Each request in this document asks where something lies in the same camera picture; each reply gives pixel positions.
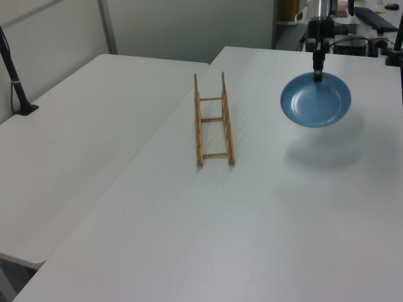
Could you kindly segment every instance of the black cable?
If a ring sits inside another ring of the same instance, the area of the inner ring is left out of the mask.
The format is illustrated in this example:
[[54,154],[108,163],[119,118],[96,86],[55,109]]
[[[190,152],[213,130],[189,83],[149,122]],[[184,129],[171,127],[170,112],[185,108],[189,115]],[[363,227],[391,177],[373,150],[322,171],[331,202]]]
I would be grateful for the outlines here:
[[395,43],[393,43],[392,41],[390,41],[388,39],[385,39],[385,38],[372,38],[372,41],[375,41],[375,40],[381,40],[381,41],[385,41],[385,42],[390,42],[391,44],[395,45]]
[[11,83],[11,111],[13,112],[13,115],[15,115],[14,105],[13,105],[13,83]]
[[362,38],[359,38],[359,37],[356,37],[356,38],[345,38],[345,39],[341,39],[341,40],[338,40],[338,41],[336,41],[336,42],[331,43],[331,44],[330,44],[330,47],[335,46],[336,44],[339,44],[339,43],[348,42],[348,41],[353,41],[353,40],[366,40],[366,41],[369,41],[369,39],[364,38],[364,37],[362,37]]
[[306,36],[306,33],[304,33],[304,35],[301,37],[301,39],[298,41],[298,44],[297,44],[297,49],[295,50],[296,52],[301,52],[302,51],[302,49],[301,49],[301,46],[304,44],[304,42],[305,42],[305,36]]
[[365,50],[367,50],[367,49],[368,49],[368,46],[369,46],[369,44],[364,45]]
[[333,13],[333,2],[332,2],[332,0],[329,0],[330,1],[330,10],[329,10],[329,14],[327,15],[327,17],[329,18],[331,15],[332,15],[332,13]]
[[3,38],[3,40],[4,40],[5,44],[6,44],[7,51],[9,52],[10,51],[10,46],[8,45],[8,41],[7,41],[6,36],[4,35],[3,31],[1,31],[1,36],[2,36],[2,38]]

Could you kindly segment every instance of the floor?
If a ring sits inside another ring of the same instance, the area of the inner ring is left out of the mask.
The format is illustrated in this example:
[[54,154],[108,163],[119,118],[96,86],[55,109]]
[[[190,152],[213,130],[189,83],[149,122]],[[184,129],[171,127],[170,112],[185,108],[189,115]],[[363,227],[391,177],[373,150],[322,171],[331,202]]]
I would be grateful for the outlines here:
[[0,259],[0,302],[12,302],[36,270]]
[[297,24],[294,26],[278,25],[277,26],[277,42],[278,50],[296,50],[298,41],[304,35],[306,25]]

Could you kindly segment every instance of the keyboard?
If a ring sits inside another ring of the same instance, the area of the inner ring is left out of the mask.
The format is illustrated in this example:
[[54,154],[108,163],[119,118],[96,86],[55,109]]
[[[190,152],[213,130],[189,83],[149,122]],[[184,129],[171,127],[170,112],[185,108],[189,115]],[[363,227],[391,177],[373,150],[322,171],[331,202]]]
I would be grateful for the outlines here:
[[397,28],[369,8],[354,8],[354,14],[378,33],[397,31]]

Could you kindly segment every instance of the wooden rack rung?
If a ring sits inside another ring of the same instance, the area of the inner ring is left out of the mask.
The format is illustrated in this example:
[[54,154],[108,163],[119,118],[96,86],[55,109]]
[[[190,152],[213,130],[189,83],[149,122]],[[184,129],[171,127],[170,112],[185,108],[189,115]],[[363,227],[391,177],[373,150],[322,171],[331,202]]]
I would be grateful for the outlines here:
[[210,123],[212,121],[222,121],[222,116],[220,118],[202,118],[201,122],[202,123]]
[[218,101],[219,99],[222,99],[222,98],[204,98],[204,99],[200,99],[200,101]]
[[227,153],[210,153],[210,154],[203,154],[204,159],[209,159],[212,157],[227,157]]

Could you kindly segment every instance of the desk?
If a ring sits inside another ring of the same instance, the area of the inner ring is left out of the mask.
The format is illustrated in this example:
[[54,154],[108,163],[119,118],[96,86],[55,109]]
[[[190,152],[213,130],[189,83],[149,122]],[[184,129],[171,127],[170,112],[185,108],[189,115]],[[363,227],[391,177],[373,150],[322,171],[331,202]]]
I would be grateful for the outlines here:
[[[351,109],[310,129],[285,117],[280,94],[311,54],[224,48],[198,87],[216,95],[225,71],[236,165],[196,168],[189,92],[15,302],[400,300],[400,71],[326,62]],[[206,152],[222,147],[215,126]]]
[[38,269],[207,64],[101,55],[0,126],[0,257]]
[[[381,6],[382,11],[384,11],[385,13],[380,14],[380,16],[385,19],[386,21],[388,21],[390,24],[399,27],[400,24],[400,19],[402,17],[402,12],[403,12],[403,1],[402,0],[396,0],[396,1],[383,1],[384,4],[388,4],[388,3],[397,3],[399,4],[400,8],[397,11],[390,11],[387,9],[384,9],[383,6]],[[376,8],[378,7],[375,2],[369,1],[369,0],[364,0],[362,3],[355,3],[355,6],[361,6],[361,7],[366,7],[366,8],[370,8],[373,11],[376,11]],[[357,26],[357,35],[361,35],[361,36],[365,36],[366,38],[376,38],[377,37],[377,31],[373,30],[371,28],[371,26],[367,25],[366,23],[364,23],[362,20],[358,19],[360,21],[361,26]],[[383,37],[384,38],[388,38],[390,41],[395,42],[396,40],[396,35],[397,33],[384,33]]]

